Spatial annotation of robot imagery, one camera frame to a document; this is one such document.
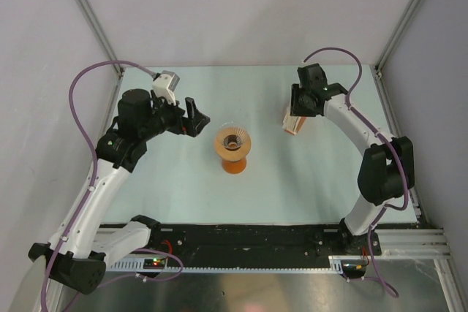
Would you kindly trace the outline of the orange carafe with wooden collar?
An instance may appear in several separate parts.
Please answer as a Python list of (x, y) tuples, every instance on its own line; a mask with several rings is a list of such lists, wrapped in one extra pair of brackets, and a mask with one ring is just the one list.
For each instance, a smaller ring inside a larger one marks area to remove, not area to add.
[(248, 131), (238, 123), (225, 123), (216, 133), (214, 149), (221, 159), (222, 168), (231, 175), (243, 172), (252, 147)]

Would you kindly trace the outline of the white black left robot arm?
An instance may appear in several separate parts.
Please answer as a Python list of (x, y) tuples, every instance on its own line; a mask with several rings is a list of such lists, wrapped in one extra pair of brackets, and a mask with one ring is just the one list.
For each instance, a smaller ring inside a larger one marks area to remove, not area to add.
[(107, 267), (127, 254), (143, 249), (157, 251), (162, 245), (159, 222), (138, 215), (108, 239), (95, 239), (103, 216), (116, 193), (147, 151), (150, 139), (164, 133), (196, 137), (209, 124), (195, 101), (186, 107), (170, 103), (154, 91), (125, 91), (117, 104), (117, 116), (93, 147), (93, 164), (75, 204), (60, 229), (47, 243), (35, 243), (29, 258), (47, 260), (46, 277), (81, 294), (92, 293)]

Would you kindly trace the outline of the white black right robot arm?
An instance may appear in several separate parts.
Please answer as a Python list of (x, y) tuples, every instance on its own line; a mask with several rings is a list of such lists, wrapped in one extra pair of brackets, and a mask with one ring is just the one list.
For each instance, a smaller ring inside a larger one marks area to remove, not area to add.
[(386, 210), (404, 211), (415, 184), (414, 149), (408, 137), (395, 137), (377, 128), (350, 101), (339, 83), (328, 83), (319, 64), (300, 66), (292, 85), (290, 116), (322, 116), (337, 126), (362, 156), (358, 173), (359, 198), (340, 221), (338, 245), (355, 254), (371, 237)]

